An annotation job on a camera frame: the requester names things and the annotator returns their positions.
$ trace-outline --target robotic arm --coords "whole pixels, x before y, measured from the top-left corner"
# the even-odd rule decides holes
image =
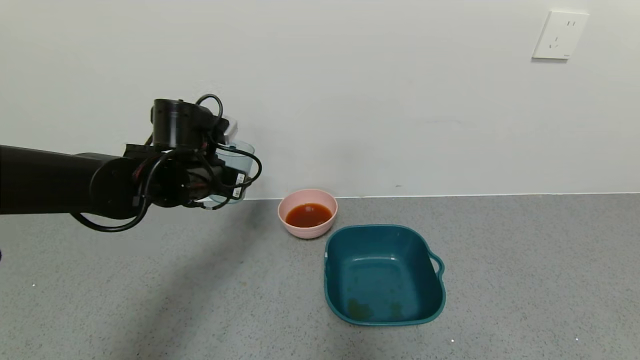
[[[217,115],[200,105],[209,98],[218,102]],[[115,233],[137,225],[151,204],[220,209],[262,173],[257,157],[228,146],[237,124],[222,115],[213,94],[195,104],[156,99],[152,135],[144,145],[127,144],[122,157],[0,145],[0,214],[70,213],[91,229]],[[256,175],[225,166],[216,149],[249,156],[258,164]],[[210,195],[227,199],[212,208],[196,201]],[[81,213],[132,220],[102,226]]]

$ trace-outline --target pink bowl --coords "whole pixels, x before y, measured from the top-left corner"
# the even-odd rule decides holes
[[[331,211],[331,218],[329,221],[314,227],[297,227],[287,224],[284,220],[287,218],[287,214],[293,210],[296,206],[308,204],[313,202],[326,206]],[[301,239],[312,239],[322,236],[324,233],[331,229],[333,222],[335,221],[335,214],[338,213],[338,202],[330,193],[317,189],[305,189],[294,192],[280,201],[278,205],[278,217],[293,236],[297,236]]]

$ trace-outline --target basin handle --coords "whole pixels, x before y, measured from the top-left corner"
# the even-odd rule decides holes
[[[431,250],[429,250],[429,257],[431,259],[434,259],[436,263],[438,263],[438,272],[436,273],[436,275],[438,276],[438,280],[442,282],[442,274],[444,274],[444,263],[442,262],[442,259],[440,259],[440,257],[436,254],[432,253]]]

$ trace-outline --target bowl rim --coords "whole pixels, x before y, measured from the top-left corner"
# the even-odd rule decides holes
[[[316,226],[312,226],[312,227],[299,227],[299,226],[293,226],[291,224],[289,224],[288,222],[286,222],[281,216],[280,216],[280,206],[282,206],[282,203],[284,202],[284,200],[288,197],[290,197],[291,195],[295,194],[295,193],[299,193],[299,192],[305,192],[305,191],[309,191],[309,190],[313,190],[316,192],[321,192],[321,193],[325,193],[327,195],[329,195],[332,199],[333,202],[335,203],[335,211],[333,212],[333,215],[329,218],[329,220],[323,222],[320,225],[316,225]],[[320,189],[300,189],[300,190],[296,190],[292,193],[290,193],[289,195],[285,196],[284,198],[282,198],[282,200],[280,201],[280,203],[278,204],[278,218],[280,219],[280,221],[285,224],[285,226],[289,226],[293,229],[304,229],[304,230],[313,230],[313,229],[318,229],[321,226],[325,226],[325,224],[328,224],[330,222],[333,221],[333,219],[335,219],[335,216],[338,214],[338,200],[335,198],[335,196],[331,195],[330,193],[324,191],[324,190],[320,190]]]
[[[356,228],[356,227],[399,227],[402,229],[406,229],[409,230],[411,232],[413,232],[414,234],[416,234],[424,243],[424,246],[427,248],[427,253],[429,254],[429,258],[430,259],[434,259],[437,263],[438,263],[438,271],[435,272],[436,278],[438,279],[438,281],[440,282],[440,288],[442,289],[442,302],[440,303],[440,307],[438,308],[438,310],[433,313],[433,315],[429,316],[428,318],[424,318],[424,319],[418,319],[418,320],[408,320],[408,321],[402,321],[402,322],[366,322],[366,321],[359,321],[359,320],[354,320],[344,314],[342,314],[340,311],[338,311],[338,309],[333,305],[333,302],[331,301],[331,299],[329,299],[329,289],[328,289],[328,278],[327,278],[327,274],[326,274],[326,262],[328,261],[328,251],[329,251],[329,244],[331,243],[331,240],[333,239],[333,237],[340,233],[343,230],[346,229],[352,229],[352,228]],[[329,239],[326,241],[326,244],[324,246],[324,298],[326,300],[326,303],[329,305],[329,308],[331,309],[331,311],[333,311],[334,314],[336,314],[336,316],[338,316],[340,319],[344,320],[345,322],[351,323],[353,325],[361,325],[361,326],[407,326],[407,325],[420,325],[420,324],[424,324],[424,323],[428,323],[431,322],[433,320],[435,320],[435,318],[437,318],[438,316],[440,316],[440,313],[442,312],[442,310],[444,309],[444,305],[447,302],[447,292],[445,291],[444,288],[444,282],[442,281],[442,275],[444,274],[444,263],[442,262],[442,259],[440,259],[439,256],[437,256],[436,254],[434,254],[431,249],[429,248],[429,244],[427,243],[427,241],[424,239],[424,237],[422,237],[422,235],[420,235],[420,233],[418,233],[416,230],[413,230],[410,227],[404,226],[404,225],[396,225],[396,224],[369,224],[369,225],[351,225],[351,226],[345,226],[345,227],[341,227],[340,229],[336,230],[333,232],[333,234],[331,234],[331,236],[329,236]]]

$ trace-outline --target label sticker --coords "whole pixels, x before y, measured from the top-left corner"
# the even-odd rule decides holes
[[[240,173],[238,174],[238,177],[236,178],[236,185],[241,184],[244,182],[244,174]],[[234,193],[233,193],[233,197],[236,198],[240,198],[240,193],[242,192],[242,188],[235,188],[234,189]]]

